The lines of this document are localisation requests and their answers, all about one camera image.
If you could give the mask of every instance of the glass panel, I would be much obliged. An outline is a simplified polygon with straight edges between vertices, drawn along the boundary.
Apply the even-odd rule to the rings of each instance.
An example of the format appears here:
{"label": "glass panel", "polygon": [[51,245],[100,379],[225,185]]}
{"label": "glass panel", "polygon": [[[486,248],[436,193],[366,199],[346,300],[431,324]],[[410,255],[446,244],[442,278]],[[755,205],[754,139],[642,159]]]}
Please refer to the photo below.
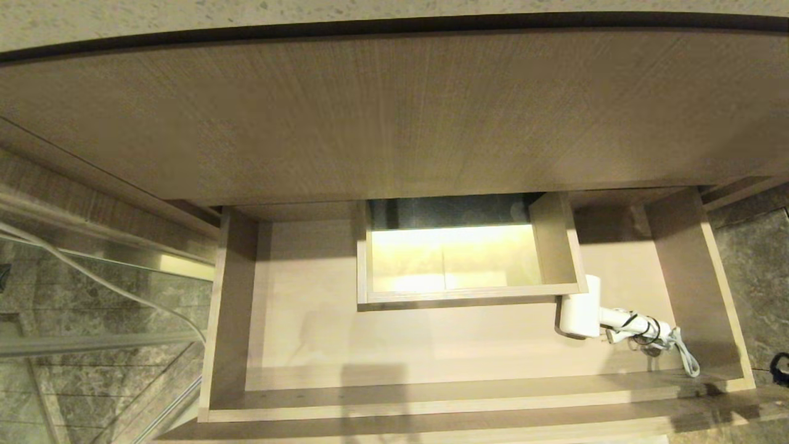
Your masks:
{"label": "glass panel", "polygon": [[[206,328],[210,281],[89,258],[76,260],[110,282],[173,308]],[[0,312],[15,320],[22,337],[189,329],[170,314],[116,295],[36,246],[0,240],[1,264],[10,268],[0,293]],[[4,327],[2,335],[7,334]],[[24,413],[24,417],[0,416],[0,442],[133,442],[200,376],[203,346],[168,344],[6,361],[0,385],[16,387],[17,392],[37,391],[39,407],[14,408],[12,401],[21,395],[4,391],[2,408]],[[27,379],[23,364],[28,366]],[[168,420],[175,420],[181,411],[173,411]]]}

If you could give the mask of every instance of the drawer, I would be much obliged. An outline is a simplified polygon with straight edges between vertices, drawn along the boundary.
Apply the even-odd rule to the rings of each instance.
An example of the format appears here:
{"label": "drawer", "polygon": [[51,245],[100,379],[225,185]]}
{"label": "drawer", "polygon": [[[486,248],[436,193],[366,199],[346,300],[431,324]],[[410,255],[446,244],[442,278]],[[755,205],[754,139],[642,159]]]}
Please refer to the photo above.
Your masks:
{"label": "drawer", "polygon": [[[784,392],[755,389],[695,189],[540,199],[558,208],[549,212],[563,231],[555,239],[570,251],[561,264],[575,278],[600,277],[604,306],[681,326],[701,376],[685,376],[676,351],[651,356],[627,342],[563,336],[562,293],[542,283],[491,298],[482,287],[471,298],[360,299],[371,225],[357,217],[358,202],[322,204],[312,217],[310,205],[227,208],[198,423],[160,439],[577,442],[787,414]],[[262,213],[267,220],[248,216]],[[534,251],[540,266],[562,257]],[[578,282],[560,284],[570,292]],[[441,302],[453,298],[473,302]]]}
{"label": "drawer", "polygon": [[359,310],[532,302],[587,291],[567,193],[391,199],[358,211]]}

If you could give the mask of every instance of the wood grain surface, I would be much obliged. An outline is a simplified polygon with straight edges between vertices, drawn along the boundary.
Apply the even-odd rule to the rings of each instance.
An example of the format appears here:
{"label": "wood grain surface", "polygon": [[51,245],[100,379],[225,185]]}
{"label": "wood grain surface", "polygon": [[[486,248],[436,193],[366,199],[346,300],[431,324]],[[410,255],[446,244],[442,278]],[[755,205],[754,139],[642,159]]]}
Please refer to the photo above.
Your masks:
{"label": "wood grain surface", "polygon": [[698,193],[688,189],[653,202],[647,216],[688,349],[706,374],[753,381],[731,289]]}
{"label": "wood grain surface", "polygon": [[717,397],[691,397],[588,407],[541,408],[444,415],[331,420],[186,423],[157,442],[373,444],[397,440],[421,444],[528,442],[572,444],[619,441],[704,430],[789,416],[786,390],[761,387]]}
{"label": "wood grain surface", "polygon": [[210,240],[215,241],[219,238],[218,226],[201,220],[183,209],[179,209],[177,206],[75,157],[5,119],[0,119],[0,149],[24,157],[26,160],[81,183],[96,192],[117,198],[148,213],[183,225]]}
{"label": "wood grain surface", "polygon": [[786,173],[789,36],[562,29],[150,47],[0,67],[0,115],[200,205]]}
{"label": "wood grain surface", "polygon": [[[267,276],[258,273],[256,263],[258,258],[266,261],[270,245],[270,223],[258,223],[232,208],[222,211],[200,387],[200,420],[208,418],[212,403],[244,393],[253,289],[262,282],[257,295],[265,300],[267,288]],[[265,316],[265,310],[258,315]]]}

